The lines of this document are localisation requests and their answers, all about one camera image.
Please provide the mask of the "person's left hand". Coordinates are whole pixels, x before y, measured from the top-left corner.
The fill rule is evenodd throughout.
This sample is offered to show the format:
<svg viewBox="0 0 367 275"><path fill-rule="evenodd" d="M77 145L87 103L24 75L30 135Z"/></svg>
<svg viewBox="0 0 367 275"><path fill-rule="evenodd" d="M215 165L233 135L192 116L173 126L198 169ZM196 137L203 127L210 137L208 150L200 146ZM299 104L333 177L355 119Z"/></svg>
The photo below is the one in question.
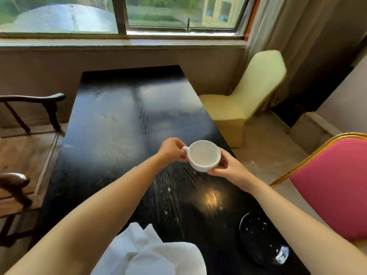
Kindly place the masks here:
<svg viewBox="0 0 367 275"><path fill-rule="evenodd" d="M157 156L165 166L174 162L171 161L171 138L168 138L162 142L157 152Z"/></svg>

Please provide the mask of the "person's right hand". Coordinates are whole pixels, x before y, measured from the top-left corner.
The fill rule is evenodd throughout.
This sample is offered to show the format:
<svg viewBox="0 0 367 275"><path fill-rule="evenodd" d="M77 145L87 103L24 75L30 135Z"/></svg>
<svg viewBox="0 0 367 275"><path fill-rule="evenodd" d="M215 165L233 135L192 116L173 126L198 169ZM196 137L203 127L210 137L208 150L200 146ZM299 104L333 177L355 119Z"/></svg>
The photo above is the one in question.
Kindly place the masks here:
<svg viewBox="0 0 367 275"><path fill-rule="evenodd" d="M212 176L223 177L244 191L247 191L251 183L255 181L254 175L235 157L227 165L221 165L219 162L217 167L207 173Z"/></svg>

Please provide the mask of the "white ceramic cup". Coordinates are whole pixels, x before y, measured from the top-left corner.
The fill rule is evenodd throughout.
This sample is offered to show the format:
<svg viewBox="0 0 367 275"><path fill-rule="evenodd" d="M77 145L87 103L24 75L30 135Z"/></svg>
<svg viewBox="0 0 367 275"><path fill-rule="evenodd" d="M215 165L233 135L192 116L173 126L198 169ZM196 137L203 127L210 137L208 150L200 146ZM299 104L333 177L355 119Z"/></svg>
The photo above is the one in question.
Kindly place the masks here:
<svg viewBox="0 0 367 275"><path fill-rule="evenodd" d="M187 154L190 166L199 172L208 172L218 166L222 154L216 144L207 140L182 147Z"/></svg>

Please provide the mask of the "person's right forearm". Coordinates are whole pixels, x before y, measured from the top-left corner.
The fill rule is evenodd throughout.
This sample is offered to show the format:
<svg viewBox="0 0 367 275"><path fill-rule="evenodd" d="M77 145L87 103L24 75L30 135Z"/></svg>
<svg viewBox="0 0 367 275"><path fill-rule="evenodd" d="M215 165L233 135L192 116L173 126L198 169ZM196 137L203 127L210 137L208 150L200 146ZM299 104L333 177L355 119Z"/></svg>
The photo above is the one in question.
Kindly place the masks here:
<svg viewBox="0 0 367 275"><path fill-rule="evenodd" d="M367 275L367 256L350 242L257 178L240 185L258 201L311 275Z"/></svg>

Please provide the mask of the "person's left forearm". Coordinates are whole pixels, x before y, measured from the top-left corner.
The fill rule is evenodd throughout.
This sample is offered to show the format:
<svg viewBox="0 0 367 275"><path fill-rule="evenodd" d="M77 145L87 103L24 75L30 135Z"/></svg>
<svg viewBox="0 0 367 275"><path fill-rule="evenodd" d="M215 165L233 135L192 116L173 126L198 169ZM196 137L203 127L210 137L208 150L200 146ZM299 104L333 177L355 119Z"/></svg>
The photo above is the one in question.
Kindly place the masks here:
<svg viewBox="0 0 367 275"><path fill-rule="evenodd" d="M4 275L90 275L156 175L168 164L167 157L156 154L95 193Z"/></svg>

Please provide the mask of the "black wooden table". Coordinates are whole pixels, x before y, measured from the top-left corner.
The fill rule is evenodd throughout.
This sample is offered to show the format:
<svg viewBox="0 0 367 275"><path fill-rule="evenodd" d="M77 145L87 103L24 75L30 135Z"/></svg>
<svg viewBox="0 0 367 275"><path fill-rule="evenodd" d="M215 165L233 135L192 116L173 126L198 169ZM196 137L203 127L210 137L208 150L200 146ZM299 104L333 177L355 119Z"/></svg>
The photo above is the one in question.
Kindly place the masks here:
<svg viewBox="0 0 367 275"><path fill-rule="evenodd" d="M29 249L167 138L208 140L233 155L180 66L83 72ZM208 275L310 275L293 251L269 268L246 254L239 225L250 212L263 213L250 194L176 162L159 172L129 222L152 224L164 242L195 244Z"/></svg>

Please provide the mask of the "yellow covered chair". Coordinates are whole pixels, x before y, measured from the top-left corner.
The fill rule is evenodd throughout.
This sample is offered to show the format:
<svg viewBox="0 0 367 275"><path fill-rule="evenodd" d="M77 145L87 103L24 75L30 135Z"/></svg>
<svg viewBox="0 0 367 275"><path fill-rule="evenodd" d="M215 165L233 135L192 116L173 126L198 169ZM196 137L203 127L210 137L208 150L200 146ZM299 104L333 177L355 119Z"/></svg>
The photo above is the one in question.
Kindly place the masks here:
<svg viewBox="0 0 367 275"><path fill-rule="evenodd" d="M250 60L230 95L199 96L229 147L242 147L244 123L281 85L286 74L286 65L278 50L261 51Z"/></svg>

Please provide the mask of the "black saucer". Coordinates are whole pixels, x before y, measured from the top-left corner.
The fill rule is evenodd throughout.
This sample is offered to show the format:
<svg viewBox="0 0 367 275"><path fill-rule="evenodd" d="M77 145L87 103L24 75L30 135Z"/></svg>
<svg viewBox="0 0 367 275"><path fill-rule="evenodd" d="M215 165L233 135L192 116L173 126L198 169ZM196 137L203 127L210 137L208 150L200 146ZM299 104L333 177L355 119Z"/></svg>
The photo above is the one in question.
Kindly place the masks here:
<svg viewBox="0 0 367 275"><path fill-rule="evenodd" d="M264 213L247 213L239 224L239 240L246 254L264 268L288 262L293 250Z"/></svg>

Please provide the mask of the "white cloth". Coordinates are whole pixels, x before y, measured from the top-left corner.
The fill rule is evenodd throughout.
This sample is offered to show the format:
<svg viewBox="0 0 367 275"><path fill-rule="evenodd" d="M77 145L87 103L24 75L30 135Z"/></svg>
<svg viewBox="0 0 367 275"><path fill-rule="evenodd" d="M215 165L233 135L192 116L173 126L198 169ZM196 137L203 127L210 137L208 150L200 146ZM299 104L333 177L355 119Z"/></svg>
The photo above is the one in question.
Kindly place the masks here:
<svg viewBox="0 0 367 275"><path fill-rule="evenodd" d="M152 224L136 223L116 236L90 275L207 275L198 247L163 242Z"/></svg>

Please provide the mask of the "beige curtain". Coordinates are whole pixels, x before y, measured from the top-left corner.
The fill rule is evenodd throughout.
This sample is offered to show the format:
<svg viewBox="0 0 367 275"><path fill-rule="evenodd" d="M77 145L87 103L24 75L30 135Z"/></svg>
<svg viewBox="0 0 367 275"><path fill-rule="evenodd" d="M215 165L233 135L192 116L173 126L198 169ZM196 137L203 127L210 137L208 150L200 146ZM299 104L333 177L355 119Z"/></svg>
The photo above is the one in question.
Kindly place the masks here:
<svg viewBox="0 0 367 275"><path fill-rule="evenodd" d="M259 51L278 50L287 76L268 106L299 99L324 75L352 58L367 34L367 0L260 0L230 92Z"/></svg>

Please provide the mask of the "pink chair with gold frame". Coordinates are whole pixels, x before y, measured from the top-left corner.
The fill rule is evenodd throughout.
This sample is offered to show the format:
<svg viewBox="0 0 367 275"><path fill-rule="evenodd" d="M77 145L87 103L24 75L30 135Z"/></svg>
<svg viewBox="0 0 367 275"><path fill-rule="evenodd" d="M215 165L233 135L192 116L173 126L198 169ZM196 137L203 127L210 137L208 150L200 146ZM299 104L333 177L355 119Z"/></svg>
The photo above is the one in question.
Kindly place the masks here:
<svg viewBox="0 0 367 275"><path fill-rule="evenodd" d="M367 245L367 134L332 137L270 187L287 179L333 231Z"/></svg>

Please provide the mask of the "window with dark frame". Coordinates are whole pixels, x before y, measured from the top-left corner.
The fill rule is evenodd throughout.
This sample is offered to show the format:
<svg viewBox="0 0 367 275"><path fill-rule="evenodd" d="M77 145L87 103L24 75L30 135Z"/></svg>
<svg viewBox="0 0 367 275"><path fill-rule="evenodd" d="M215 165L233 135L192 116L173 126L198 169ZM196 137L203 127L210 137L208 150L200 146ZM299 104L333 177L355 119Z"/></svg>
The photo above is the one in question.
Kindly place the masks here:
<svg viewBox="0 0 367 275"><path fill-rule="evenodd" d="M243 39L256 0L0 0L0 39Z"/></svg>

